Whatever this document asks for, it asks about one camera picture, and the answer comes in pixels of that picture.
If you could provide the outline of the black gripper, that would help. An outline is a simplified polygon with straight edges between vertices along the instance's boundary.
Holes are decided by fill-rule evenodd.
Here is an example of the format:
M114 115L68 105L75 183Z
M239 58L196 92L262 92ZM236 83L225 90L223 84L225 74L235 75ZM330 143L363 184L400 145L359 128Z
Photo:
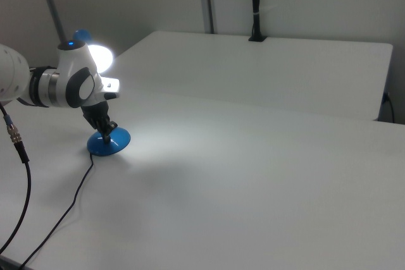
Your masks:
M83 117L95 130L100 130L103 142L110 143L110 133L118 126L114 121L109 120L108 103L106 101L99 102L91 106L82 106Z

